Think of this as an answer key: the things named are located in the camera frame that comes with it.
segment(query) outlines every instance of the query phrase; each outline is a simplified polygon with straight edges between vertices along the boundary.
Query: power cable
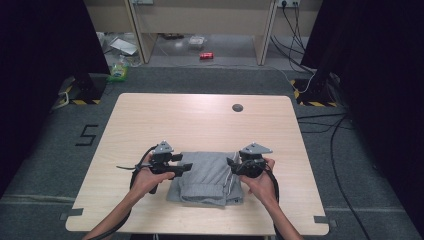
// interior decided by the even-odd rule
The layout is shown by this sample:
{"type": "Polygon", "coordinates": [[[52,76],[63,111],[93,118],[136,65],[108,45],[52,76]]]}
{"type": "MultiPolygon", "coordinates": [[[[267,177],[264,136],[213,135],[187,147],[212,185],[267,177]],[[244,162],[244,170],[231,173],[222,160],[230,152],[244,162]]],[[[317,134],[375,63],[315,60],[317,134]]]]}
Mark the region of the power cable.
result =
{"type": "Polygon", "coordinates": [[[336,178],[337,186],[339,187],[339,190],[340,190],[340,192],[341,192],[341,194],[342,194],[342,196],[343,196],[344,200],[346,201],[346,203],[347,203],[347,205],[348,205],[348,207],[349,207],[350,211],[352,212],[352,214],[355,216],[355,219],[356,219],[356,221],[358,222],[359,226],[361,227],[362,232],[364,233],[365,237],[366,237],[368,240],[370,240],[370,237],[369,237],[369,235],[368,235],[367,230],[365,229],[364,225],[362,224],[361,219],[359,218],[359,216],[357,215],[357,213],[356,213],[356,212],[355,212],[355,210],[353,209],[353,207],[352,207],[352,205],[351,205],[351,203],[350,203],[349,199],[348,199],[348,198],[347,198],[347,196],[346,196],[346,193],[345,193],[345,192],[344,192],[344,190],[343,190],[343,187],[342,187],[342,185],[341,185],[341,183],[340,183],[340,179],[339,179],[339,176],[338,176],[338,173],[337,173],[337,169],[336,169],[336,165],[335,165],[335,160],[334,160],[334,144],[333,144],[333,143],[334,143],[334,136],[335,136],[335,134],[336,134],[337,130],[339,129],[340,124],[343,122],[343,120],[344,120],[346,117],[347,117],[347,115],[343,116],[343,117],[342,117],[342,118],[341,118],[341,119],[337,122],[337,124],[336,124],[336,126],[335,126],[335,128],[334,128],[333,134],[331,135],[331,140],[330,140],[330,156],[331,156],[331,165],[332,165],[332,167],[333,167],[334,177],[336,178]]]}

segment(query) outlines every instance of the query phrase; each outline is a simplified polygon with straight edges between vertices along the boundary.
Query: finger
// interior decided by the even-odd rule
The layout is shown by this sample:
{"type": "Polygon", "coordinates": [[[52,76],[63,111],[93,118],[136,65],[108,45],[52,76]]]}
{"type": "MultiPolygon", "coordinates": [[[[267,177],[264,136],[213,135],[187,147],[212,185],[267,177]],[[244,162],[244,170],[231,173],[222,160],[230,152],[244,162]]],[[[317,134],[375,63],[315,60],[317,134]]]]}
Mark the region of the finger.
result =
{"type": "Polygon", "coordinates": [[[166,173],[158,174],[158,175],[156,175],[156,177],[159,178],[160,181],[163,181],[163,180],[175,177],[175,173],[174,172],[166,172],[166,173]]]}
{"type": "Polygon", "coordinates": [[[264,160],[266,161],[266,163],[268,164],[269,168],[272,170],[274,168],[275,165],[275,161],[274,159],[271,158],[264,158],[264,160]]]}
{"type": "Polygon", "coordinates": [[[147,156],[144,158],[143,162],[149,162],[150,159],[152,159],[152,156],[153,155],[151,153],[147,154],[147,156]]]}

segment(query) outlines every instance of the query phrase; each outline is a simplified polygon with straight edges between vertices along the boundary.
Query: hand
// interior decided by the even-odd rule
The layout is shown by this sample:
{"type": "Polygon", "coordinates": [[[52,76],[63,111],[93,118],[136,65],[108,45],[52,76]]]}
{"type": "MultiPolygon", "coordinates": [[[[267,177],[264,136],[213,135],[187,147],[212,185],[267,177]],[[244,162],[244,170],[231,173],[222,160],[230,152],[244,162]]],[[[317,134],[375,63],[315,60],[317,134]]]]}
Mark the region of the hand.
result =
{"type": "MultiPolygon", "coordinates": [[[[275,165],[275,161],[270,158],[264,158],[267,162],[268,168],[272,171],[275,165]]],[[[262,204],[277,202],[275,196],[274,183],[271,181],[271,178],[264,171],[257,178],[249,178],[247,176],[240,176],[240,181],[244,182],[249,186],[249,194],[253,193],[256,198],[258,198],[262,204]]]]}
{"type": "MultiPolygon", "coordinates": [[[[143,162],[148,163],[151,158],[152,154],[149,154],[146,156],[143,162]]],[[[130,193],[135,194],[138,199],[141,199],[163,180],[173,178],[174,176],[175,173],[173,172],[153,174],[149,168],[142,168],[134,180],[134,184],[130,190],[130,193]]]]}

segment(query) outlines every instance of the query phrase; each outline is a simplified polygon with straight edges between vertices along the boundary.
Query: yellow black warning tape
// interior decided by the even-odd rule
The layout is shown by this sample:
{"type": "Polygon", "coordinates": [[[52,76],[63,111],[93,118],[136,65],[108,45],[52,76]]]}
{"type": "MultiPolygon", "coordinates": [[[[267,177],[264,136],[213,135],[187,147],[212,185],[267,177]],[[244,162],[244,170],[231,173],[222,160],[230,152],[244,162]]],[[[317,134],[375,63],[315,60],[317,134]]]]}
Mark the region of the yellow black warning tape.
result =
{"type": "MultiPolygon", "coordinates": [[[[68,88],[66,88],[65,92],[69,94],[71,92],[73,87],[73,81],[69,85],[68,88]]],[[[76,105],[88,105],[88,104],[100,104],[100,99],[69,99],[69,103],[76,104],[76,105]]]]}
{"type": "Polygon", "coordinates": [[[300,93],[295,87],[296,80],[291,80],[290,83],[294,89],[294,97],[296,99],[297,104],[303,106],[314,106],[314,107],[337,107],[337,104],[332,100],[332,97],[326,96],[321,99],[313,98],[308,93],[300,93]]]}

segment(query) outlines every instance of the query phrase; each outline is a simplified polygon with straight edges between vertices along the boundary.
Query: gray cloth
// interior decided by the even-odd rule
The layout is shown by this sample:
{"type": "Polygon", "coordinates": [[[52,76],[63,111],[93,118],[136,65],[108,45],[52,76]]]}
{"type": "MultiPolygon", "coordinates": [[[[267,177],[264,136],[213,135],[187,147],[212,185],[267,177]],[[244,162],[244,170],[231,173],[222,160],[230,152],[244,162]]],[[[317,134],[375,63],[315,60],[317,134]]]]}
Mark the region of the gray cloth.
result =
{"type": "Polygon", "coordinates": [[[231,173],[227,157],[238,161],[237,152],[183,152],[178,165],[193,163],[190,171],[172,180],[166,199],[173,202],[218,206],[243,203],[239,176],[231,173]]]}

